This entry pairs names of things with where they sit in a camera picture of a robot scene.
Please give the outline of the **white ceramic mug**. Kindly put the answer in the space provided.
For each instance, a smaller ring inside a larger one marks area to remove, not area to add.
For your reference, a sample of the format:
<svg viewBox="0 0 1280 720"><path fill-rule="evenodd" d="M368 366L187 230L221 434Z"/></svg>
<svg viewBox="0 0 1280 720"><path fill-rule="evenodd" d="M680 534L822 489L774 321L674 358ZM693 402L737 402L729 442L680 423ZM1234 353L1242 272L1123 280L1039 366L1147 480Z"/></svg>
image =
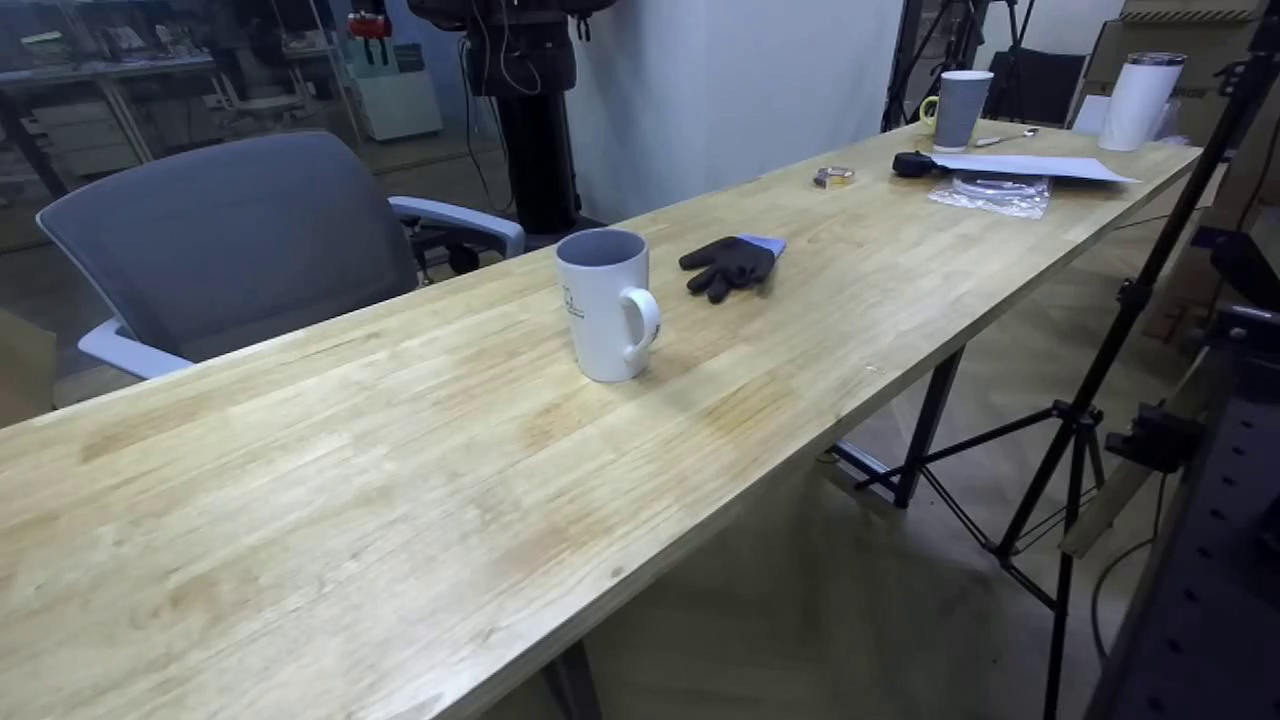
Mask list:
<svg viewBox="0 0 1280 720"><path fill-rule="evenodd" d="M595 383L637 381L665 321L650 289L650 245L584 227L558 245L558 267L580 373Z"/></svg>

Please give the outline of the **black work glove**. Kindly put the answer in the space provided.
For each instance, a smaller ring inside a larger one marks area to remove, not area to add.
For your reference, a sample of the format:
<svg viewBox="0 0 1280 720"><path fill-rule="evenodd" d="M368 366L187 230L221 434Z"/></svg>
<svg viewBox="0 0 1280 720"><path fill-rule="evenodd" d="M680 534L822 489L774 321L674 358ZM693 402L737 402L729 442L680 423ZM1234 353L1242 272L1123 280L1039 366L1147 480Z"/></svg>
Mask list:
<svg viewBox="0 0 1280 720"><path fill-rule="evenodd" d="M781 261L781 241L760 236L721 236L695 253L680 256L688 272L688 293L708 302L724 302L731 293L764 289Z"/></svg>

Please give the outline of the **small metal keys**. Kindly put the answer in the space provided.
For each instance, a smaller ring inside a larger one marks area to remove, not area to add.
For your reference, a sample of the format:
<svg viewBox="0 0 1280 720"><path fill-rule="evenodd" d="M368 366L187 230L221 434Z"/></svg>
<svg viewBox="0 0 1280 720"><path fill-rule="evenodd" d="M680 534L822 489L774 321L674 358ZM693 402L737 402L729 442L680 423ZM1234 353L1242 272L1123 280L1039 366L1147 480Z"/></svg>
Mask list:
<svg viewBox="0 0 1280 720"><path fill-rule="evenodd" d="M846 186L853 181L855 181L855 172L853 167L836 167L836 165L817 167L817 174L813 174L817 186Z"/></svg>

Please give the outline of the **black table leg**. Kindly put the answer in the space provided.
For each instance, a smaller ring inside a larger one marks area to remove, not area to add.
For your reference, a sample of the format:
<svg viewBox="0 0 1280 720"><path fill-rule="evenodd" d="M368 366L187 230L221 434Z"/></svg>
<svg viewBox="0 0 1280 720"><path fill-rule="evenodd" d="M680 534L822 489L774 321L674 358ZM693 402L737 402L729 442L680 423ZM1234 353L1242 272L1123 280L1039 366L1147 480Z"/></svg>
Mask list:
<svg viewBox="0 0 1280 720"><path fill-rule="evenodd" d="M901 463L901 482L897 482L897 496L893 496L897 507L908 507L912 496L917 496L917 482L925 474L925 463L929 463L936 429L944 419L953 383L960 376L960 358L966 358L966 344L953 357L944 357L929 376L925 402L919 402L919 415L917 415L917 429L912 429L912 442L908 442L908 457Z"/></svg>

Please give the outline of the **small black object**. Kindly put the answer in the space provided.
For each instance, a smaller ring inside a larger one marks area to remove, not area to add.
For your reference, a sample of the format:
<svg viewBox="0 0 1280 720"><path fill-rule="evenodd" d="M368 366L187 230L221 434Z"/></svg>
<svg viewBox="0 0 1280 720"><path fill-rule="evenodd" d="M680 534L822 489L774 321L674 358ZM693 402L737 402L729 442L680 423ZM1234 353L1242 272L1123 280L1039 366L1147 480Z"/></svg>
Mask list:
<svg viewBox="0 0 1280 720"><path fill-rule="evenodd" d="M897 172L901 181L925 181L925 174L936 174L936 160L925 155L925 153L897 153L897 155L893 155L893 172Z"/></svg>

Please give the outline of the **white paper sheets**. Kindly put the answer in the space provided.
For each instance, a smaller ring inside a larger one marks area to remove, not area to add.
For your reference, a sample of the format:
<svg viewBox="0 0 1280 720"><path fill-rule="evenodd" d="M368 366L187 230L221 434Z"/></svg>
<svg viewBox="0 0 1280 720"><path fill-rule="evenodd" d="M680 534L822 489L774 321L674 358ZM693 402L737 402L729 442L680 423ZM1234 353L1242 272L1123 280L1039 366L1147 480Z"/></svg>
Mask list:
<svg viewBox="0 0 1280 720"><path fill-rule="evenodd" d="M1135 185L1096 155L1007 155L1007 153L925 153L944 172L975 174L1037 174L1037 181L1079 181L1079 185Z"/></svg>

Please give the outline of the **clear plastic bag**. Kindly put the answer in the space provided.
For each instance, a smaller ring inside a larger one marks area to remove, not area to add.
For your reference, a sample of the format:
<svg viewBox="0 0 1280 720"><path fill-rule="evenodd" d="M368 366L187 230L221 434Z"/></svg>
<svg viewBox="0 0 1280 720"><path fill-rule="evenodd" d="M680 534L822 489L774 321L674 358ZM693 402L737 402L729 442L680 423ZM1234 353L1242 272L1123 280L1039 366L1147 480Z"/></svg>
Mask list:
<svg viewBox="0 0 1280 720"><path fill-rule="evenodd" d="M1039 221L1048 210L1053 186L1046 181L975 181L953 174L933 186L936 204L975 207L998 215Z"/></svg>

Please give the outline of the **grey office chair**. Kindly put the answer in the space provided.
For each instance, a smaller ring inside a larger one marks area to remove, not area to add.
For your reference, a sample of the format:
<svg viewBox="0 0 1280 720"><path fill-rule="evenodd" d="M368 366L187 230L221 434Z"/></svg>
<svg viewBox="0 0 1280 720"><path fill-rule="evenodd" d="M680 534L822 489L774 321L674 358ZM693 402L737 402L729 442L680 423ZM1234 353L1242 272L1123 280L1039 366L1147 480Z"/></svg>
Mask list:
<svg viewBox="0 0 1280 720"><path fill-rule="evenodd" d="M516 221L389 197L334 133L177 153L74 186L38 227L107 302L78 346L158 381L403 295L444 253L472 272L529 246Z"/></svg>

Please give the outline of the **white paper roll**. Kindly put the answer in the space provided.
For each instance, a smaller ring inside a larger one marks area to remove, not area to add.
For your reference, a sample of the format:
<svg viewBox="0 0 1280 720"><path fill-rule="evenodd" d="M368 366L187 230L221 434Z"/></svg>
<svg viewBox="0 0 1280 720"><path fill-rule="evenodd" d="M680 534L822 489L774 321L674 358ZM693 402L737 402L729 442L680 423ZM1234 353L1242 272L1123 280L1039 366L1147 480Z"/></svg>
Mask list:
<svg viewBox="0 0 1280 720"><path fill-rule="evenodd" d="M1135 153L1147 145L1167 116L1181 70L1181 53L1132 53L1114 85L1099 149Z"/></svg>

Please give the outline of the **black perforated breadboard table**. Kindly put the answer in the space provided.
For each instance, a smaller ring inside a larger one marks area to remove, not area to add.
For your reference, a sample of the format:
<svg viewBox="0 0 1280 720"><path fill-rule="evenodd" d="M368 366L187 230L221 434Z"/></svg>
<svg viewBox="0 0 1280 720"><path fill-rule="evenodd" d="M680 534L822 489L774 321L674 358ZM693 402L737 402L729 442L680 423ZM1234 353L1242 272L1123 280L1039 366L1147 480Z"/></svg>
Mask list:
<svg viewBox="0 0 1280 720"><path fill-rule="evenodd" d="M1218 321L1228 381L1085 720L1280 720L1280 314Z"/></svg>

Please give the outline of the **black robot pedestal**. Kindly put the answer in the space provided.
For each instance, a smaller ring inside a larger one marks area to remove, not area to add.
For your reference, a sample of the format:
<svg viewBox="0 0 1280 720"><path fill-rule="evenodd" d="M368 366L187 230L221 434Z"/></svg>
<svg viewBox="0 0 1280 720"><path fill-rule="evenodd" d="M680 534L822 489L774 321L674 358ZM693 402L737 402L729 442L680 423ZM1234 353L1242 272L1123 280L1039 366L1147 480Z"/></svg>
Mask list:
<svg viewBox="0 0 1280 720"><path fill-rule="evenodd" d="M516 221L537 236L580 224L570 102L573 35L616 0L409 0L440 30L464 35L464 74L500 110Z"/></svg>

